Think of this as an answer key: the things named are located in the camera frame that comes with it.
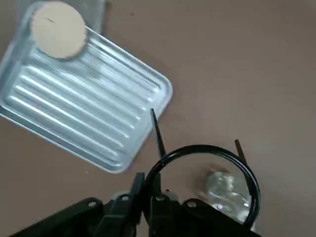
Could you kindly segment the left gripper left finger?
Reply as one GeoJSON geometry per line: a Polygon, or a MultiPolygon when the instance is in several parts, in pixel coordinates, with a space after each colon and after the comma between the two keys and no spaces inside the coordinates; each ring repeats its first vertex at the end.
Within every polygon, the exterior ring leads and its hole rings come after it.
{"type": "Polygon", "coordinates": [[[145,174],[137,173],[129,193],[117,196],[102,217],[96,237],[134,237],[141,218],[141,189],[145,174]]]}

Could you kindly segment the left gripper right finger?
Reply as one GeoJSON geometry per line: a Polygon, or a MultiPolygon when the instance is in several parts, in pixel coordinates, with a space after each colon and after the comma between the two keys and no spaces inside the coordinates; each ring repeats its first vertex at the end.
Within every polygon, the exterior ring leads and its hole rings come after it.
{"type": "Polygon", "coordinates": [[[148,174],[148,225],[151,237],[178,237],[178,196],[161,188],[161,175],[148,174]]]}

